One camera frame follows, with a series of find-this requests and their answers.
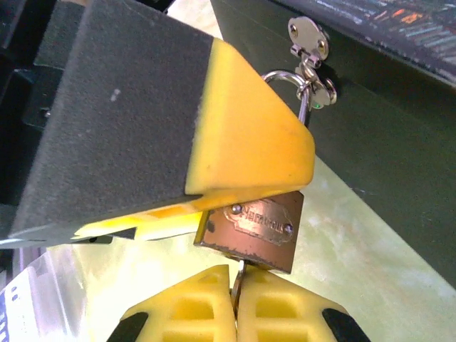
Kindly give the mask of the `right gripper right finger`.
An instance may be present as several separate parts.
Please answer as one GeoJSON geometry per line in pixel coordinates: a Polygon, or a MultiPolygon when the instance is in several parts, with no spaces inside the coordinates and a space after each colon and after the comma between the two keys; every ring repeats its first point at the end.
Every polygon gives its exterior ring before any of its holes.
{"type": "Polygon", "coordinates": [[[369,341],[336,302],[248,266],[237,307],[238,341],[369,341]]]}

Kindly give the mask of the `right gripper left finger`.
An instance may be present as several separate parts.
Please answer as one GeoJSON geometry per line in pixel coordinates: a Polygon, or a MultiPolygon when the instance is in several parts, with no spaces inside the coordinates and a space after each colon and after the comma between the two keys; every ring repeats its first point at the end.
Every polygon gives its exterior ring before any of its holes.
{"type": "Polygon", "coordinates": [[[109,341],[236,341],[229,266],[212,266],[130,307],[109,341]]]}

